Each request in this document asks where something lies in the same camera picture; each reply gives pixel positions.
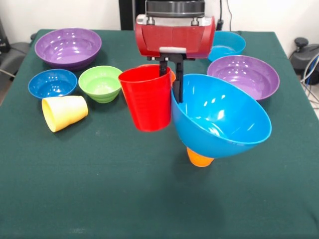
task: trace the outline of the red gripper housing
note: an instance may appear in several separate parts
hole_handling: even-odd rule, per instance
[[[208,57],[215,34],[209,26],[156,26],[136,23],[136,41],[142,56],[160,57],[160,47],[186,48],[187,58]]]

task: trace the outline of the plastic bowl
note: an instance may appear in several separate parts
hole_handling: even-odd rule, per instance
[[[35,44],[35,53],[53,68],[81,70],[93,62],[102,46],[100,36],[87,29],[51,31]]]
[[[222,158],[245,152],[267,140],[272,126],[252,97],[215,77],[184,76],[183,103],[173,92],[172,116],[181,141],[197,154]]]
[[[66,96],[76,87],[76,76],[67,70],[52,69],[34,76],[28,85],[29,92],[38,99]]]
[[[213,48],[208,56],[214,61],[223,56],[240,55],[246,47],[245,39],[237,33],[230,31],[215,32]]]
[[[92,67],[79,78],[79,87],[98,103],[108,103],[115,99],[121,90],[119,75],[121,70],[112,66]]]
[[[207,74],[237,86],[258,101],[273,95],[280,85],[273,67],[250,56],[219,58],[210,64]]]

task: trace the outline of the green bowl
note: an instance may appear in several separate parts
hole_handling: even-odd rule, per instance
[[[121,70],[112,66],[92,67],[82,73],[79,86],[96,102],[108,103],[114,100],[121,90],[121,73]]]

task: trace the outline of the orange cup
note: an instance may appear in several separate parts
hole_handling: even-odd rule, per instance
[[[141,65],[141,66],[150,66],[150,65],[158,65],[160,67],[159,64],[144,64],[144,65]],[[176,74],[174,71],[171,71],[171,79],[170,79],[170,82],[171,82],[171,85],[173,85],[173,82],[176,80]]]
[[[197,167],[207,167],[214,161],[213,158],[201,156],[189,148],[187,148],[187,154],[191,163]]]

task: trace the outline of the small blue bowl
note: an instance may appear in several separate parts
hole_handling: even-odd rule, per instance
[[[228,82],[201,74],[184,76],[183,103],[172,95],[172,117],[181,141],[209,158],[245,152],[267,140],[272,126],[252,97]]]
[[[66,96],[77,85],[76,76],[67,70],[52,69],[34,76],[28,85],[30,94],[39,100],[47,97]]]
[[[208,59],[214,61],[223,56],[240,55],[245,47],[246,41],[242,36],[230,31],[217,31]]]

